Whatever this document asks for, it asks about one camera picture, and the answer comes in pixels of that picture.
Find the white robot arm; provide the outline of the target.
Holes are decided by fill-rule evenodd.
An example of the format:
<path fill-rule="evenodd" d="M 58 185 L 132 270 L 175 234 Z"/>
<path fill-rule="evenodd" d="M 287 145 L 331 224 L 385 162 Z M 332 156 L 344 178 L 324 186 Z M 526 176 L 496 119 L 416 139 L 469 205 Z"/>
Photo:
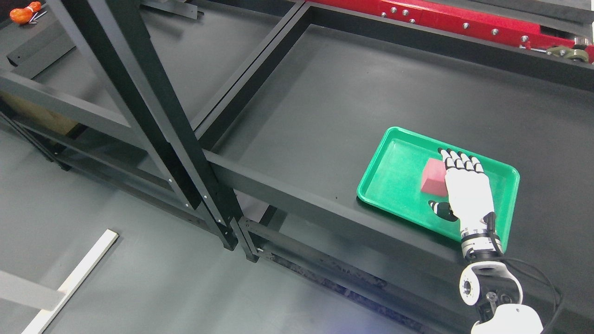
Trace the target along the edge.
<path fill-rule="evenodd" d="M 459 279 L 459 294 L 473 306 L 479 319 L 471 334 L 541 334 L 540 316 L 523 303 L 523 288 L 503 260 L 493 251 L 473 252 Z"/>

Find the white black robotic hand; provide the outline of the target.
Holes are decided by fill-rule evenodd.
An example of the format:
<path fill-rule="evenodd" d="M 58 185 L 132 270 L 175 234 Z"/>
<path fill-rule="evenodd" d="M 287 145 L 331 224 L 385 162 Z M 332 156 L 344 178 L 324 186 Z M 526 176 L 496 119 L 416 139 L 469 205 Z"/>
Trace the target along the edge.
<path fill-rule="evenodd" d="M 428 201 L 433 213 L 459 223 L 463 256 L 467 260 L 502 254 L 496 236 L 496 214 L 489 177 L 479 159 L 451 148 L 438 148 L 445 167 L 446 202 Z"/>

